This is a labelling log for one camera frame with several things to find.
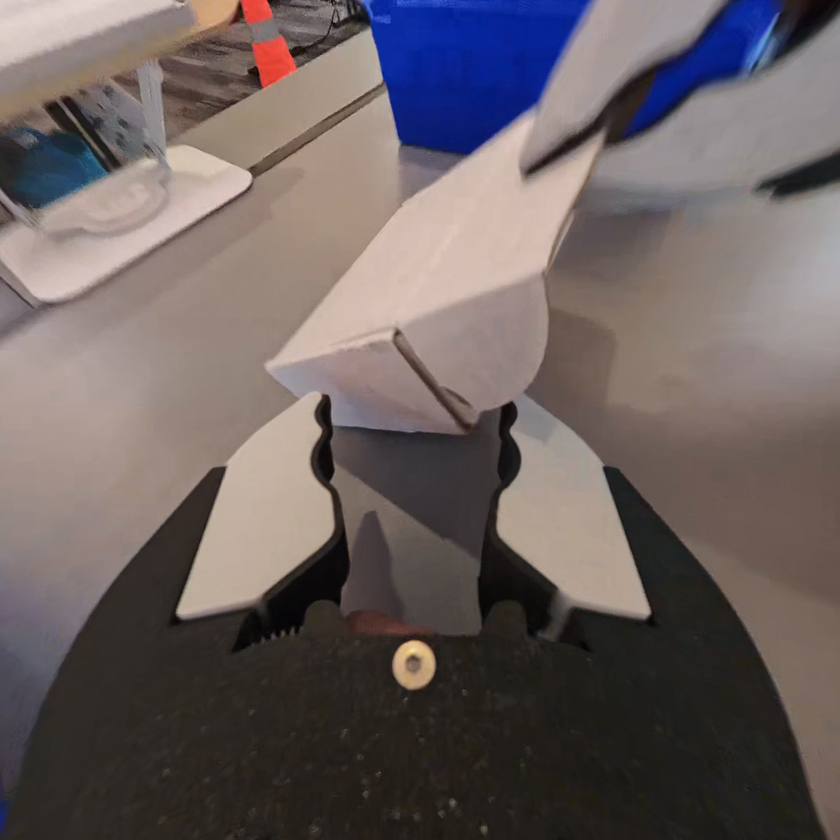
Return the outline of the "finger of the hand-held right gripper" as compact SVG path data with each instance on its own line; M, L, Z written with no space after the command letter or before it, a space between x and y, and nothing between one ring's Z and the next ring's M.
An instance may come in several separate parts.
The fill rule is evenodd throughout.
M627 84L682 55L721 1L597 1L577 25L538 101L521 152L531 174L580 142Z
M664 121L605 150L594 191L693 197L754 188L838 154L839 27L761 72L692 94Z

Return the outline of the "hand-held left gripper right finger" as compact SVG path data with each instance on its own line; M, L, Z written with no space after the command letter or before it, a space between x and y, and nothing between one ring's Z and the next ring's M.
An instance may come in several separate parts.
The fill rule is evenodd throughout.
M480 556L480 614L515 602L530 635L558 640L574 613L652 615L606 467L521 395L500 412L499 485Z

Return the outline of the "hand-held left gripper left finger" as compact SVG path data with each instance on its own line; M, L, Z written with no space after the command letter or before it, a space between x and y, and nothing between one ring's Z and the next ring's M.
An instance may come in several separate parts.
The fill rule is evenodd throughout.
M349 547L333 486L331 402L309 393L253 433L224 467L175 615L245 613L258 634L339 606Z

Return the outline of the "blue plastic bin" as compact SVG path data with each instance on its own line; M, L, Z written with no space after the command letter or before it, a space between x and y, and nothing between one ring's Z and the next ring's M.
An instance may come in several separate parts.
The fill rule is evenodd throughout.
M404 144L469 154L533 106L589 10L586 1L376 1L369 15ZM654 125L690 93L748 75L782 2L729 2L688 55L654 76L622 138Z

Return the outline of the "white cardboard box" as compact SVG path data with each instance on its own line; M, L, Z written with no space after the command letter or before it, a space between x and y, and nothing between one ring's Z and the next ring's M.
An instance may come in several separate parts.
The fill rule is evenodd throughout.
M399 206L267 372L329 396L332 421L397 433L469 433L541 367L545 277L603 147L598 133L534 175L519 118Z

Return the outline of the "orange grey striped bar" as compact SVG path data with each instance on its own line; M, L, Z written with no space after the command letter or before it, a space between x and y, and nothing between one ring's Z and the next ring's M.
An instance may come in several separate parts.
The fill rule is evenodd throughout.
M270 87L297 70L287 42L268 1L239 2L262 88Z

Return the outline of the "white stand base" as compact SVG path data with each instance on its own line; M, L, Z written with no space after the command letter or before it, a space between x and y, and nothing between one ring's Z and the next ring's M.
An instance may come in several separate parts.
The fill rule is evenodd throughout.
M243 195L252 175L179 144L2 230L2 282L33 308L76 300Z

